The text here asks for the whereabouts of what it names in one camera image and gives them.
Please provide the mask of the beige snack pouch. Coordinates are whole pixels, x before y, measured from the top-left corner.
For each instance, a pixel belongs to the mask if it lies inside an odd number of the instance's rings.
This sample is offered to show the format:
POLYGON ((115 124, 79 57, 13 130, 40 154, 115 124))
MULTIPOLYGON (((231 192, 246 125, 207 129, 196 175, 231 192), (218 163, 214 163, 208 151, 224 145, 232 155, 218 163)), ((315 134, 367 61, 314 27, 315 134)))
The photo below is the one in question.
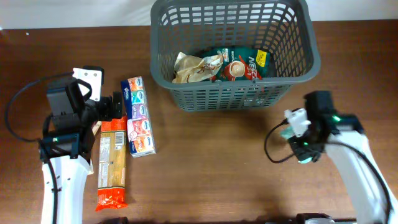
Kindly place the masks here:
POLYGON ((214 77, 223 65, 221 54, 196 57, 180 52, 174 65, 175 78, 172 83, 195 83, 214 77))

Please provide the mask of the teal wet wipes packet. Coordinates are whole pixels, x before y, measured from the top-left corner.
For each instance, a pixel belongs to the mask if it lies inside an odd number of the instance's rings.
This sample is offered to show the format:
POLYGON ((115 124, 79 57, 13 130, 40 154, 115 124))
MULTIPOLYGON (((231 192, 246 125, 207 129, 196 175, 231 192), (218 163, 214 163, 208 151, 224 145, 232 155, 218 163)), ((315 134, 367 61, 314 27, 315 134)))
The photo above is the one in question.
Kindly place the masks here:
POLYGON ((307 143, 303 140, 300 140, 290 126, 287 126, 285 129, 283 129, 280 132, 280 135, 287 140, 294 156, 297 158, 300 164, 307 164, 312 161, 313 156, 311 153, 303 149, 307 143))

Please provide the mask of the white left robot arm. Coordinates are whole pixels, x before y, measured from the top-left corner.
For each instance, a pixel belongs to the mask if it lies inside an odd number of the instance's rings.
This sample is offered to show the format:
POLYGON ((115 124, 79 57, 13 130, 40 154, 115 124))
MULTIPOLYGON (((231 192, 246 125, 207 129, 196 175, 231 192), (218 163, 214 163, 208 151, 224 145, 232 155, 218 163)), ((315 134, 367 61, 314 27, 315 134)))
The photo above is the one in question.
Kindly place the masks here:
POLYGON ((43 123, 39 154, 44 176, 42 223, 81 223, 91 170, 93 127, 121 117, 121 94, 101 96, 103 81, 62 78, 51 83, 52 112, 43 123))

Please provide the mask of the green Nescafe coffee bag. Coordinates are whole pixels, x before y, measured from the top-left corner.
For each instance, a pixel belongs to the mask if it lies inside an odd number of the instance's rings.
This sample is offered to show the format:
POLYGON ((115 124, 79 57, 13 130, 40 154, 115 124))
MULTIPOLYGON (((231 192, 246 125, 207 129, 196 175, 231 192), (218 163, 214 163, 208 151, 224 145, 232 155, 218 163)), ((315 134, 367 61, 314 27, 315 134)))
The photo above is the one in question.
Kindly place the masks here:
POLYGON ((223 65, 212 80, 262 80, 268 76, 271 54, 247 47, 218 47, 201 53, 202 57, 221 54, 223 65))

